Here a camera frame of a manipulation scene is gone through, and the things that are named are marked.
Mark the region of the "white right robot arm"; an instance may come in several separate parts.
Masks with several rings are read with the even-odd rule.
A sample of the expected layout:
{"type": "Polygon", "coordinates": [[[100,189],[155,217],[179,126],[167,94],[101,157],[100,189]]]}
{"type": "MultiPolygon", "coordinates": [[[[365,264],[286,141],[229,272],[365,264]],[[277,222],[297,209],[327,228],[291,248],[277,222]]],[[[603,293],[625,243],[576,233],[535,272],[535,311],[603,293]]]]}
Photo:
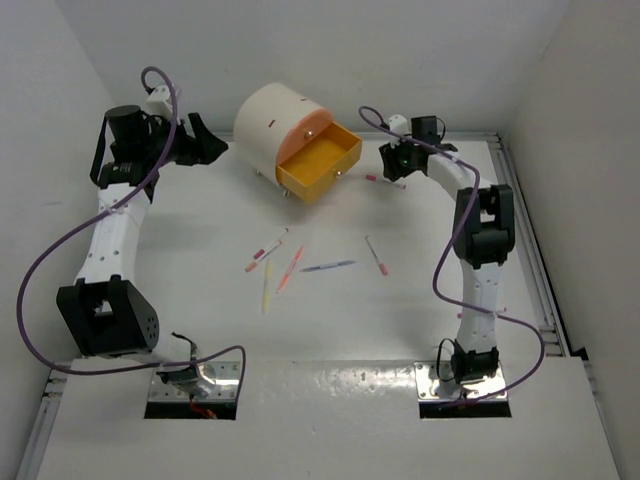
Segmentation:
{"type": "Polygon", "coordinates": [[[457,148],[443,142],[444,129],[435,116],[408,120],[393,115],[382,126],[392,132],[379,148],[384,177],[394,182],[421,172],[455,202],[452,249],[463,274],[463,306],[450,360],[452,380],[480,381],[498,369],[497,293],[502,267],[515,246],[513,191],[445,157],[457,148]]]}

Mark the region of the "white round drawer cabinet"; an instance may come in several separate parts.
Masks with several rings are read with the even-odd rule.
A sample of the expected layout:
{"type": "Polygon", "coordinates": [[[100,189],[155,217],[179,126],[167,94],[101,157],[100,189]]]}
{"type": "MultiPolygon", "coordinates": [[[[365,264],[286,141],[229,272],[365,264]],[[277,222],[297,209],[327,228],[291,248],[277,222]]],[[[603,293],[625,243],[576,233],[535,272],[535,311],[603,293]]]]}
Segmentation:
{"type": "Polygon", "coordinates": [[[324,196],[362,153],[361,138],[330,110],[281,83],[247,98],[233,139],[240,159],[307,205],[324,196]]]}

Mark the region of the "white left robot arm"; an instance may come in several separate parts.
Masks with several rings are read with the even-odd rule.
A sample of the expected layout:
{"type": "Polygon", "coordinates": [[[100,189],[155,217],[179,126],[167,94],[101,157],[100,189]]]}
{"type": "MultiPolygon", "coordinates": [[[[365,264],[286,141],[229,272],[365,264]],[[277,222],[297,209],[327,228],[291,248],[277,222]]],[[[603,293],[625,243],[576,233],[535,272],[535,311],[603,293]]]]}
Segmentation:
{"type": "Polygon", "coordinates": [[[162,150],[178,165],[209,165],[228,148],[197,113],[170,129],[160,115],[136,105],[108,110],[98,137],[90,178],[98,188],[102,218],[93,230],[87,257],[56,303],[84,356],[158,362],[163,382],[194,383],[196,345],[160,328],[154,307],[134,282],[136,251],[156,184],[143,181],[162,150]]]}

